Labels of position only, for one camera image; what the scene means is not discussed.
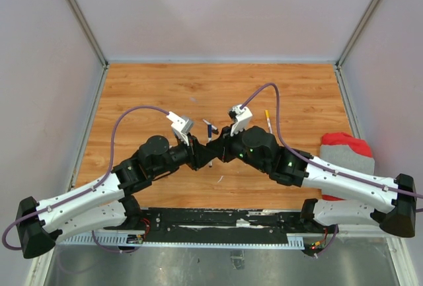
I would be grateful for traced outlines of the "white marker yellow end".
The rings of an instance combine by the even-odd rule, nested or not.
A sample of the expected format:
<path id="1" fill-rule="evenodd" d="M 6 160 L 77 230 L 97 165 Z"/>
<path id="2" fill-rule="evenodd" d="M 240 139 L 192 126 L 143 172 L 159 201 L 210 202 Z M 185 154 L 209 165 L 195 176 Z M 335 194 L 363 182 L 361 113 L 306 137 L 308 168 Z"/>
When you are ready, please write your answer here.
<path id="1" fill-rule="evenodd" d="M 264 113 L 265 113 L 265 116 L 266 116 L 268 131 L 269 131 L 269 133 L 273 134 L 272 124 L 271 124 L 271 120 L 270 120 L 270 113 L 267 109 L 265 109 Z"/>

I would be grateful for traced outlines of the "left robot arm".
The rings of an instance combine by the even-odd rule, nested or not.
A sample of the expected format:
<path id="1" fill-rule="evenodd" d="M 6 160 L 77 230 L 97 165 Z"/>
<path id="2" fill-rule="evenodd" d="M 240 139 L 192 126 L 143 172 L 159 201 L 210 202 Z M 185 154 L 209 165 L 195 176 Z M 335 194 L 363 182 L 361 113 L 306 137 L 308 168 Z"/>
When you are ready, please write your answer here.
<path id="1" fill-rule="evenodd" d="M 80 232 L 120 225 L 132 231 L 141 224 L 134 193 L 182 165 L 198 170 L 223 152 L 218 140 L 203 145 L 189 135 L 172 147 L 166 137 L 150 137 L 130 158 L 80 188 L 41 201 L 32 196 L 21 200 L 13 225 L 18 249 L 25 259 L 32 259 Z"/>

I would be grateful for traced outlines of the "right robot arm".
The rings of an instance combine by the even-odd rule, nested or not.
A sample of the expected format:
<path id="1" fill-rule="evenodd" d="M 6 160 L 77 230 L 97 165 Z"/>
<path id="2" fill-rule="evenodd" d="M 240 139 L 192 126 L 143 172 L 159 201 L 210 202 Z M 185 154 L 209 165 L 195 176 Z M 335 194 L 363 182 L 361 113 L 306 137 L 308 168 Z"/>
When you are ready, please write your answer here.
<path id="1" fill-rule="evenodd" d="M 317 199 L 305 200 L 299 224 L 307 233 L 322 226 L 365 224 L 402 238 L 416 234 L 417 194 L 409 175 L 380 177 L 336 166 L 279 145 L 274 135 L 258 126 L 236 134 L 225 127 L 206 147 L 219 160 L 240 159 L 281 185 L 317 188 L 339 198 L 332 207 Z"/>

